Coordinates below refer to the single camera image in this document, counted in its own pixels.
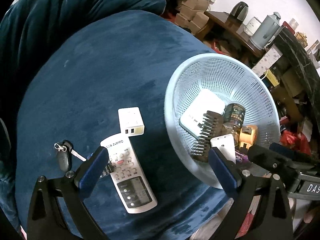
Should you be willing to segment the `black electric kettle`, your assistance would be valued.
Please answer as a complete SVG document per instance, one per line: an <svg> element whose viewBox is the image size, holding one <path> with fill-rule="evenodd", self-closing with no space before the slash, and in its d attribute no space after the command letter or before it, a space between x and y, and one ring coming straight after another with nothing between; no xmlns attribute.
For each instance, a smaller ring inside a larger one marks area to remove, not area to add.
<svg viewBox="0 0 320 240"><path fill-rule="evenodd" d="M248 4L245 2L237 3L230 12L230 16L239 22L244 22L248 14Z"/></svg>

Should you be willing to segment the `stacked cardboard boxes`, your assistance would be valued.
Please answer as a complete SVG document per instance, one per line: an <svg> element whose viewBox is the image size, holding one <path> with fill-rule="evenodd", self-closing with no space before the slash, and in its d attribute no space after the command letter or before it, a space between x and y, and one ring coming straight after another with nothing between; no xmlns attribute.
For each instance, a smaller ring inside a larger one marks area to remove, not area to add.
<svg viewBox="0 0 320 240"><path fill-rule="evenodd" d="M208 0L182 1L175 17L175 24L181 28L189 29L195 35L208 22L209 17L204 14L208 8Z"/></svg>

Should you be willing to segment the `white usb charger block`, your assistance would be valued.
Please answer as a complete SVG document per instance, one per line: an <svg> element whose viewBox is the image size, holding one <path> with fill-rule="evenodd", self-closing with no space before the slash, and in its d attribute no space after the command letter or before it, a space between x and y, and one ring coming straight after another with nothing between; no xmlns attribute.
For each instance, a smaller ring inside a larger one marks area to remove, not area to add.
<svg viewBox="0 0 320 240"><path fill-rule="evenodd" d="M128 137L144 134L145 125L138 107L118 109L120 132Z"/></svg>

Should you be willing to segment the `white air conditioner remote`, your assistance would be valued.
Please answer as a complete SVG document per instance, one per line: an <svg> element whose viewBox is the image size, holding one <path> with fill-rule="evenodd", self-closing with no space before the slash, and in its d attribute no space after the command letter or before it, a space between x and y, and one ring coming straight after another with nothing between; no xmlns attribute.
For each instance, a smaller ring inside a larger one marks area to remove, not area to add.
<svg viewBox="0 0 320 240"><path fill-rule="evenodd" d="M138 161L127 135L115 134L100 142L108 150L113 168L111 178L116 191L130 214L149 211L157 200Z"/></svg>

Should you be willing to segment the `purple snack bar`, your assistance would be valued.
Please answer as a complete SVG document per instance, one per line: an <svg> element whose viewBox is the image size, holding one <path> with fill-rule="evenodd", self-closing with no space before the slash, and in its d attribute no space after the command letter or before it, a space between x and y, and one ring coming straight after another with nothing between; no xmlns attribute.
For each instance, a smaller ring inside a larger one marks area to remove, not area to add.
<svg viewBox="0 0 320 240"><path fill-rule="evenodd" d="M235 158L236 161L239 163L248 163L249 159L248 156L246 154L240 153L240 152L235 152Z"/></svg>

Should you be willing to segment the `white jar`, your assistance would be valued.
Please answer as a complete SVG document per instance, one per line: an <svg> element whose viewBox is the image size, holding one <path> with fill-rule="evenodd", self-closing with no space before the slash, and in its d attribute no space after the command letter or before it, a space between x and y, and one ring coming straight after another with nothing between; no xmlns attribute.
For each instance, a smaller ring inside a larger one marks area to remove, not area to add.
<svg viewBox="0 0 320 240"><path fill-rule="evenodd" d="M248 36L253 36L253 34L257 31L257 29L260 27L261 22L258 18L253 17L249 20L249 22L244 26L244 32Z"/></svg>

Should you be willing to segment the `white wall plug adapter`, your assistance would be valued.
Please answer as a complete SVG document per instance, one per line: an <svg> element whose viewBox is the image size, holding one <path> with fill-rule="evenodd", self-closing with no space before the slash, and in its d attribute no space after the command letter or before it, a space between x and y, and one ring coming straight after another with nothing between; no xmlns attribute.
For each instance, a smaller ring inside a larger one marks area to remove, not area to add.
<svg viewBox="0 0 320 240"><path fill-rule="evenodd" d="M236 163L234 138L232 134L221 135L210 140L212 147L217 147L227 160Z"/></svg>

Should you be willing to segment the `blue velvet back cushion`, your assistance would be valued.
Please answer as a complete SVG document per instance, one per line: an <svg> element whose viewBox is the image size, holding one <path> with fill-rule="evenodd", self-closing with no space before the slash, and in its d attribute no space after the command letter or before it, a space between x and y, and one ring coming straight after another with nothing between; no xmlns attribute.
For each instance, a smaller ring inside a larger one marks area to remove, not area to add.
<svg viewBox="0 0 320 240"><path fill-rule="evenodd" d="M74 33L127 10L160 15L165 0L19 0L1 21L1 86L28 83Z"/></svg>

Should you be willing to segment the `dark wooden comb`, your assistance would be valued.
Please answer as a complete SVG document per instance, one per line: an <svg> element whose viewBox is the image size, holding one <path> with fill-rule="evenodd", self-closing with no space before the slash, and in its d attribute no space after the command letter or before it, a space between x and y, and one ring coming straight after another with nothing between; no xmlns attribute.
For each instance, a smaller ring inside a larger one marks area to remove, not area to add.
<svg viewBox="0 0 320 240"><path fill-rule="evenodd" d="M208 153L211 149L210 140L221 135L222 125L223 116L221 114L212 111L204 113L199 139L191 152L194 160L208 162Z"/></svg>

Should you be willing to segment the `blue velvet seat cushion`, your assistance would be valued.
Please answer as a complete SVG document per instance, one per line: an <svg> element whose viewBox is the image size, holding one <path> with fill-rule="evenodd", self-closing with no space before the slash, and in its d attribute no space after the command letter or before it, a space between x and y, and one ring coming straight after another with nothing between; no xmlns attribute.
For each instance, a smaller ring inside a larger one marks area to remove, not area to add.
<svg viewBox="0 0 320 240"><path fill-rule="evenodd" d="M85 204L110 239L186 239L228 202L224 191L193 176L167 135L164 97L175 69L209 47L173 23L131 10L103 18L70 37L42 66L17 118L15 198L27 224L39 176L59 178L53 146L67 139L83 156L120 131L118 109L138 107L145 132L131 139L157 206L131 215L110 177Z"/></svg>

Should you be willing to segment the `dark wooden side table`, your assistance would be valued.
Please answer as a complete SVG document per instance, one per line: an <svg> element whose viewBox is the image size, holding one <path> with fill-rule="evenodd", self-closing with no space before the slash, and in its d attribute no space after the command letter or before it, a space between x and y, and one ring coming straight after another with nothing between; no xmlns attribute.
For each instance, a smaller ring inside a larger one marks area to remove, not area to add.
<svg viewBox="0 0 320 240"><path fill-rule="evenodd" d="M265 50L258 49L249 40L248 36L244 32L244 24L229 16L226 12L218 11L205 11L204 14L209 17L208 22L202 27L195 37L200 41L203 41L207 34L215 27L220 27L229 32L234 38L236 38L244 47L246 47L255 57L262 57Z"/></svg>

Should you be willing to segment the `pack of aa batteries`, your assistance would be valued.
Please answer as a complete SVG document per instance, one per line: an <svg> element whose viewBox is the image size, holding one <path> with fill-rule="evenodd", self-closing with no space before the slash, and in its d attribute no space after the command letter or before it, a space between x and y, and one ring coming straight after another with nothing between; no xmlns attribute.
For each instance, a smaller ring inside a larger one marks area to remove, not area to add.
<svg viewBox="0 0 320 240"><path fill-rule="evenodd" d="M113 166L110 163L108 163L103 169L100 179L109 176L111 173L113 173Z"/></svg>

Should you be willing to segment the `white box in basket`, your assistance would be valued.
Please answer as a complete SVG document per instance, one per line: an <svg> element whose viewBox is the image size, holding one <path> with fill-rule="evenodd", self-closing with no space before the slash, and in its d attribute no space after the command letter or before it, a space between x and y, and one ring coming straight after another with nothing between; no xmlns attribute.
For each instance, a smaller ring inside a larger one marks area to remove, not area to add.
<svg viewBox="0 0 320 240"><path fill-rule="evenodd" d="M203 115L207 111L223 115L225 106L224 101L214 92L208 89L201 90L190 106L183 112L179 119L179 124L198 139L203 126Z"/></svg>

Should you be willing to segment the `black car key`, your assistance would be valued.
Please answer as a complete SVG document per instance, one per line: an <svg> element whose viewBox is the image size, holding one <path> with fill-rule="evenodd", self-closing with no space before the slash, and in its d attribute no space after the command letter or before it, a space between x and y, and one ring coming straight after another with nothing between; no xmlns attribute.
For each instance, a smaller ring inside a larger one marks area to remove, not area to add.
<svg viewBox="0 0 320 240"><path fill-rule="evenodd" d="M74 146L69 140L56 142L54 144L54 149L56 150L60 170L64 173L72 169L72 156L77 157L83 162L87 160L74 150Z"/></svg>

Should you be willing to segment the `orange tape measure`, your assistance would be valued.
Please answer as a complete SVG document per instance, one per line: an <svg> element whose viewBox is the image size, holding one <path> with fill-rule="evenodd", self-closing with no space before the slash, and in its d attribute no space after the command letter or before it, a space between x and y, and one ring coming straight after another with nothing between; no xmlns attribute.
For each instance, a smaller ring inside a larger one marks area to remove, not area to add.
<svg viewBox="0 0 320 240"><path fill-rule="evenodd" d="M242 126L239 135L239 147L249 149L255 144L258 136L258 127L256 125Z"/></svg>

